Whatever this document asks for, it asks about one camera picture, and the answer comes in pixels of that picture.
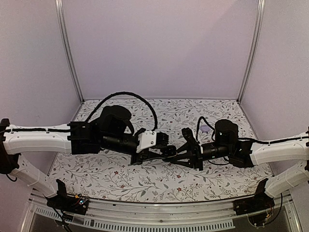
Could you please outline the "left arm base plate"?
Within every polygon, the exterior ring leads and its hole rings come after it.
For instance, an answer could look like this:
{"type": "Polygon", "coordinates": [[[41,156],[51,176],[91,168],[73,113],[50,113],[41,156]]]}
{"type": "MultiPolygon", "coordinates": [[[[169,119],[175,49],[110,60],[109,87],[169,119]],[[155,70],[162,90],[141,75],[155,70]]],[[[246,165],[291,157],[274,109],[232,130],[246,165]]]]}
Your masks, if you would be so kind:
{"type": "Polygon", "coordinates": [[[57,179],[57,191],[53,197],[46,197],[47,206],[53,207],[63,212],[79,215],[86,215],[89,205],[89,197],[77,194],[70,196],[67,194],[66,185],[57,179]]]}

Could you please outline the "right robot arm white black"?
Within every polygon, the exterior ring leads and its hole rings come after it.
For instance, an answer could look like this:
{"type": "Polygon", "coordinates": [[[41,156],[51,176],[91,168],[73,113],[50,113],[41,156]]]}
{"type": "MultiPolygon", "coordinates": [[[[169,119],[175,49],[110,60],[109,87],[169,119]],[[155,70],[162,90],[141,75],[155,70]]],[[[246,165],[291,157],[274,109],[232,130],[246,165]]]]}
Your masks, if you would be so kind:
{"type": "Polygon", "coordinates": [[[186,143],[176,151],[169,162],[185,167],[203,169],[203,162],[226,157],[228,163],[238,168],[287,160],[299,162],[283,173],[259,182],[250,207],[261,210],[282,192],[296,187],[309,179],[309,133],[304,132],[291,138],[258,141],[240,138],[237,124],[221,119],[214,126],[214,142],[200,145],[189,128],[182,129],[186,143]]]}

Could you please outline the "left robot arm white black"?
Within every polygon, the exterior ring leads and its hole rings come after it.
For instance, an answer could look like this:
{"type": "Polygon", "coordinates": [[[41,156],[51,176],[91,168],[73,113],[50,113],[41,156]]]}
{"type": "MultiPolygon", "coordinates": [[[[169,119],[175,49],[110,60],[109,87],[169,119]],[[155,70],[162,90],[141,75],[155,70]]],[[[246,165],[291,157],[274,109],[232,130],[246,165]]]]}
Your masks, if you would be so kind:
{"type": "Polygon", "coordinates": [[[72,155],[97,154],[103,149],[131,156],[132,165],[163,159],[151,152],[169,145],[169,136],[155,129],[135,131],[131,113],[119,106],[106,106],[92,121],[74,121],[53,127],[20,127],[4,118],[0,123],[0,172],[10,174],[40,191],[62,210],[72,205],[65,184],[31,165],[22,153],[60,152],[72,155]]]}

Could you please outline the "black earbud charging case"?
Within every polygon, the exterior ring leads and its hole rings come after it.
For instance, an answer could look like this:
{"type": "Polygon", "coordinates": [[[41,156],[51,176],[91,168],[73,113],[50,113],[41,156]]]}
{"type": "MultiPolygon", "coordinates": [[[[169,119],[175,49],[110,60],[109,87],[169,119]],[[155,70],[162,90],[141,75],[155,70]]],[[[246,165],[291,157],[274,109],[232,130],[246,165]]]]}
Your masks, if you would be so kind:
{"type": "Polygon", "coordinates": [[[177,151],[176,152],[162,152],[162,156],[165,159],[170,159],[170,158],[177,156],[177,151]]]}

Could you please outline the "purple earbud charging case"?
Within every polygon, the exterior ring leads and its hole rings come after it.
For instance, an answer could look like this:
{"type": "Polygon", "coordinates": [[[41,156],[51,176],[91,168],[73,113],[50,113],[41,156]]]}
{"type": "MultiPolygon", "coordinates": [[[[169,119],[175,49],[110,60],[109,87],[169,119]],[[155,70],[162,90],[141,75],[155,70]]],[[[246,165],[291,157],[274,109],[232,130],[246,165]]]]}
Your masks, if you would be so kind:
{"type": "Polygon", "coordinates": [[[202,125],[200,126],[200,130],[203,132],[203,133],[209,133],[211,128],[207,125],[202,125]]]}

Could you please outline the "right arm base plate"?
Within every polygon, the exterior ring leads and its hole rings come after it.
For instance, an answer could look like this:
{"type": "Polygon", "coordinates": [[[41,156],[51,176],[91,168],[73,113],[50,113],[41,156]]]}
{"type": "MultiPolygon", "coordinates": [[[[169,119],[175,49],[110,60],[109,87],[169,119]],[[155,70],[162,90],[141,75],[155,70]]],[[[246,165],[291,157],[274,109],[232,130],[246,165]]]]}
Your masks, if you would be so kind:
{"type": "Polygon", "coordinates": [[[264,211],[259,215],[249,216],[249,222],[256,227],[267,225],[273,215],[275,203],[273,198],[265,193],[267,181],[268,178],[259,182],[253,196],[233,201],[233,210],[237,216],[264,211]]]}

